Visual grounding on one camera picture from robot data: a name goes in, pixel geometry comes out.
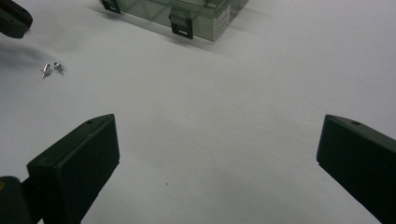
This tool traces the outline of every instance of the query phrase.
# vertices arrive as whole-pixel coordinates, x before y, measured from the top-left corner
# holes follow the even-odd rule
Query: white surface
[[[16,2],[35,21],[0,35],[0,175],[114,113],[120,166],[84,224],[378,223],[316,151],[325,114],[396,138],[394,0],[250,0],[216,43],[97,0]]]

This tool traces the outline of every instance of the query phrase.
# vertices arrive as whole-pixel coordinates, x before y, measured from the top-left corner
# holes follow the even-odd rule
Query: transparent container
[[[105,9],[125,12],[172,28],[192,39],[216,40],[248,0],[99,0]]]

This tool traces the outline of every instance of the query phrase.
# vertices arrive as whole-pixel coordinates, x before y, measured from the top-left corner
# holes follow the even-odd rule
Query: screw
[[[61,64],[59,64],[59,63],[54,63],[54,64],[53,64],[53,67],[54,67],[56,70],[58,70],[60,73],[62,73],[62,71],[64,70],[64,67],[63,67]]]
[[[50,64],[46,63],[46,65],[44,65],[44,68],[41,70],[41,72],[43,73],[43,78],[49,76],[50,75]]]

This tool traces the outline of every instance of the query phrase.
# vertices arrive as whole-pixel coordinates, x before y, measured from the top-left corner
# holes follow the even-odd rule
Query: black object
[[[117,0],[102,0],[102,4],[105,9],[121,14],[119,4],[117,4]]]
[[[0,32],[13,38],[23,38],[32,26],[30,13],[11,0],[0,0]]]
[[[396,141],[362,123],[327,115],[319,165],[382,223],[396,223]]]
[[[0,223],[80,223],[119,160],[114,116],[84,122],[30,161],[21,185],[0,178]]]
[[[169,20],[171,21],[172,33],[193,39],[192,19],[188,10],[173,7],[169,14]]]

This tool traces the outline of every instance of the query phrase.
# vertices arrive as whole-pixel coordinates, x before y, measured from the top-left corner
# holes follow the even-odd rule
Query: black clip
[[[121,14],[119,4],[117,4],[117,0],[102,0],[102,4],[105,9]]]
[[[169,14],[172,33],[193,39],[192,19],[188,10],[173,7]]]

